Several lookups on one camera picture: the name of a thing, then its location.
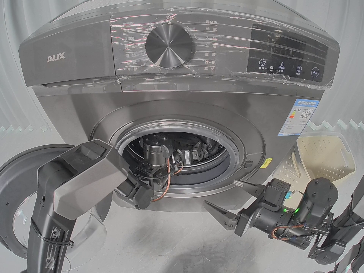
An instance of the aux logo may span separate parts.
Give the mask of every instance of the aux logo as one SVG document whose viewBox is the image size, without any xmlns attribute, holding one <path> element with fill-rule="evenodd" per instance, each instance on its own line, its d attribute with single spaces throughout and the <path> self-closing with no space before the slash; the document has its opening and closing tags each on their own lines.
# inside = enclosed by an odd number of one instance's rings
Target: aux logo
<svg viewBox="0 0 364 273">
<path fill-rule="evenodd" d="M 48 56 L 47 63 L 50 62 L 50 61 L 58 61 L 60 59 L 65 59 L 64 52 L 63 53 L 57 53 L 57 56 L 56 55 Z"/>
</svg>

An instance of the qr code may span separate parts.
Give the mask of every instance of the qr code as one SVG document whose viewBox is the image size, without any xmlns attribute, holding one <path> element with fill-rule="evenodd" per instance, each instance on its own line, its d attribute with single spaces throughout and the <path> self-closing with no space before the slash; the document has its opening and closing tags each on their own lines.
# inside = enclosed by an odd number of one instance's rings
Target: qr code
<svg viewBox="0 0 364 273">
<path fill-rule="evenodd" d="M 313 109 L 303 109 L 300 119 L 309 119 Z"/>
</svg>

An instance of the yellow warning sticker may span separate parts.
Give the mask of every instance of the yellow warning sticker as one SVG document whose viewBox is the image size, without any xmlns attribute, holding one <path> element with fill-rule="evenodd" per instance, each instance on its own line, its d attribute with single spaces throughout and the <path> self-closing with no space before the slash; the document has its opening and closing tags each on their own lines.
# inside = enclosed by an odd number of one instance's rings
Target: yellow warning sticker
<svg viewBox="0 0 364 273">
<path fill-rule="evenodd" d="M 268 167 L 268 165 L 271 163 L 271 161 L 273 160 L 273 158 L 268 158 L 265 159 L 263 165 L 260 167 L 260 169 L 265 169 L 266 167 Z"/>
</svg>

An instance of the display panel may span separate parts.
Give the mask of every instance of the display panel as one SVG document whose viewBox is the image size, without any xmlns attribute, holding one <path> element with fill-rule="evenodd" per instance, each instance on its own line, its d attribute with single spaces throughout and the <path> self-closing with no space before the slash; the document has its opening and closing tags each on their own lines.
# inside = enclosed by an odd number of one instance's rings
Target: display panel
<svg viewBox="0 0 364 273">
<path fill-rule="evenodd" d="M 247 71 L 321 82 L 327 50 L 303 35 L 253 24 Z"/>
</svg>

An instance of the play pause button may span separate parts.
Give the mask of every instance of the play pause button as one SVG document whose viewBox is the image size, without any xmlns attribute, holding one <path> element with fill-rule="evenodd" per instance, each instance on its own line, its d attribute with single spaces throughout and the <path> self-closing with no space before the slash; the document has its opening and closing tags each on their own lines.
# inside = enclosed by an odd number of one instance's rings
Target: play pause button
<svg viewBox="0 0 364 273">
<path fill-rule="evenodd" d="M 311 76 L 316 78 L 320 73 L 320 70 L 317 67 L 312 68 Z"/>
</svg>

